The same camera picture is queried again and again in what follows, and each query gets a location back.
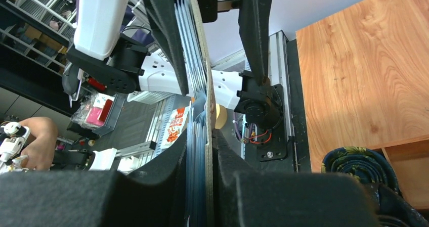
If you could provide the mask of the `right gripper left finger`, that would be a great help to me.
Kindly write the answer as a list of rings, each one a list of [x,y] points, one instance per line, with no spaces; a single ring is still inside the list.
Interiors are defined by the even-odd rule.
[[[184,226],[186,134],[147,164],[1,175],[1,226]]]

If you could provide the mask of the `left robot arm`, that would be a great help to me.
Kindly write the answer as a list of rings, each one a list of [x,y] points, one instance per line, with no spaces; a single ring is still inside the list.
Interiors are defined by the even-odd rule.
[[[78,18],[68,60],[109,89],[207,94],[207,110],[220,104],[244,114],[260,129],[275,129],[283,119],[281,97],[269,72],[269,16],[272,0],[142,0],[151,34],[163,60],[125,35],[121,28],[129,0],[77,0]],[[249,72],[211,70],[203,24],[224,12],[222,2],[238,9],[239,36]]]

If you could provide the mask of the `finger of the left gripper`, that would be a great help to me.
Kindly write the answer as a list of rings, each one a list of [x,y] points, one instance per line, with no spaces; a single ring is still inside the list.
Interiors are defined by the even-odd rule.
[[[171,62],[180,93],[189,92],[181,37],[175,15],[175,0],[142,0],[153,36]]]
[[[239,35],[258,85],[268,76],[269,17],[272,0],[241,0]]]

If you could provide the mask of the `grey card holder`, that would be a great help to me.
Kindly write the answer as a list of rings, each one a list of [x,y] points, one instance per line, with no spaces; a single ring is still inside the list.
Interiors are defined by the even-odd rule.
[[[215,97],[198,0],[177,0],[175,15],[191,86],[186,142],[187,226],[214,226],[212,129]]]

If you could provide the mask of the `operator hand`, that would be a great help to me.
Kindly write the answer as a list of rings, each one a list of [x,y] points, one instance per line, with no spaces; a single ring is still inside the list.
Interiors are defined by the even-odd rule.
[[[50,169],[58,137],[58,128],[55,122],[48,117],[30,117],[20,121],[22,126],[30,129],[27,147],[21,155],[28,156],[22,166],[28,169]]]

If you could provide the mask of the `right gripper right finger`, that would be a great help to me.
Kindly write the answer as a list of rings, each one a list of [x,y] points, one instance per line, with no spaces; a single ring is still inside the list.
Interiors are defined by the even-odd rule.
[[[378,226],[373,207],[347,175],[258,171],[212,132],[215,226]]]

